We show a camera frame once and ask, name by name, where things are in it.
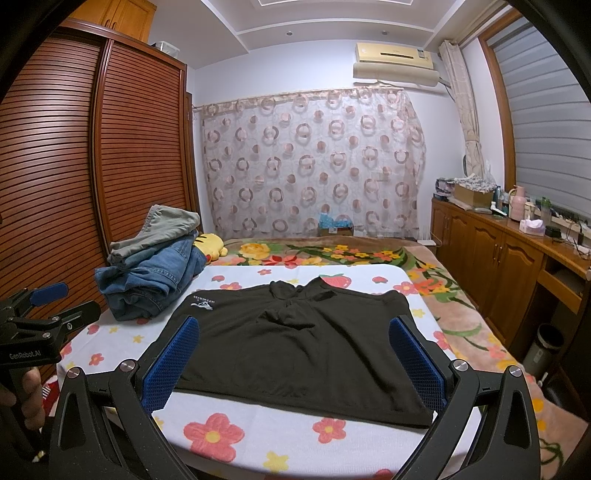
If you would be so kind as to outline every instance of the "stuffed toy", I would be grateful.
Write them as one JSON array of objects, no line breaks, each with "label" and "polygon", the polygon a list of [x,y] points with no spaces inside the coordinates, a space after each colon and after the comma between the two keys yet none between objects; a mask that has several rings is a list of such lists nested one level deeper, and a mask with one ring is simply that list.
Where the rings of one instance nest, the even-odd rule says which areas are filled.
[{"label": "stuffed toy", "polygon": [[223,246],[223,240],[214,233],[199,235],[193,245],[207,257],[207,263],[215,262],[228,254],[228,249]]}]

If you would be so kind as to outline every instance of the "circle pattern curtain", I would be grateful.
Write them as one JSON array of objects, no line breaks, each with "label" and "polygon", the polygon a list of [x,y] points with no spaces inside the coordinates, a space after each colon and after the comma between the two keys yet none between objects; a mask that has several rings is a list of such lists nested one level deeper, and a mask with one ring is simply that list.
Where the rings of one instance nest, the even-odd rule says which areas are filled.
[{"label": "circle pattern curtain", "polygon": [[203,168],[224,239],[317,236],[320,215],[415,237],[423,129],[405,91],[359,88],[203,108]]}]

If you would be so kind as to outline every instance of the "finger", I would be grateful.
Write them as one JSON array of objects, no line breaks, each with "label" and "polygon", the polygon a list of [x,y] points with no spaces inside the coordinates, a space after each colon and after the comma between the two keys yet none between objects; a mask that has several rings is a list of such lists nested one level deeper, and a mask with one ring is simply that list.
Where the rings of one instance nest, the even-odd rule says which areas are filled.
[{"label": "finger", "polygon": [[21,410],[25,418],[34,417],[39,409],[43,409],[42,386],[39,385],[31,396],[22,404]]},{"label": "finger", "polygon": [[14,393],[9,392],[0,385],[0,406],[12,407],[17,402],[17,398]]},{"label": "finger", "polygon": [[41,385],[41,374],[37,368],[31,368],[22,376],[22,388],[27,394],[33,393]]},{"label": "finger", "polygon": [[25,427],[29,430],[39,430],[45,423],[45,410],[35,412],[35,415],[25,419]]}]

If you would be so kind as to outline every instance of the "folded clothes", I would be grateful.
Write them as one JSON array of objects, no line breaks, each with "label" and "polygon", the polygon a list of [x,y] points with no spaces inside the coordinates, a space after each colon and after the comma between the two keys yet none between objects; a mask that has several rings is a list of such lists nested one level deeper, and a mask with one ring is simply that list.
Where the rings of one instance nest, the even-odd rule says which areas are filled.
[{"label": "folded clothes", "polygon": [[95,270],[96,284],[116,320],[153,317],[180,297],[207,263],[193,246],[196,235],[153,245]]},{"label": "folded clothes", "polygon": [[111,265],[116,265],[143,249],[187,235],[199,226],[200,221],[198,213],[153,205],[146,216],[144,226],[135,237],[121,242],[111,242],[111,254],[107,261]]}]

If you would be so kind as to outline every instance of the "metal screw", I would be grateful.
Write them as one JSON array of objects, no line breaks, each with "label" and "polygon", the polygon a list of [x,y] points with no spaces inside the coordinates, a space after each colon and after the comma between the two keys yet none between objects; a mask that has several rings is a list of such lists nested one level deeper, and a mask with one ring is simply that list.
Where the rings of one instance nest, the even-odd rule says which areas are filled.
[{"label": "metal screw", "polygon": [[119,364],[119,368],[123,372],[131,372],[135,368],[135,362],[133,360],[123,360]]},{"label": "metal screw", "polygon": [[78,375],[80,375],[80,369],[78,367],[72,367],[68,370],[66,375],[68,378],[76,378]]},{"label": "metal screw", "polygon": [[513,375],[514,377],[520,377],[521,375],[523,375],[523,372],[521,371],[521,368],[519,368],[516,365],[510,365],[509,366],[509,373],[511,375]]},{"label": "metal screw", "polygon": [[465,360],[454,360],[453,361],[453,368],[455,368],[456,370],[460,371],[460,372],[465,372],[466,370],[468,370],[468,362],[466,362]]}]

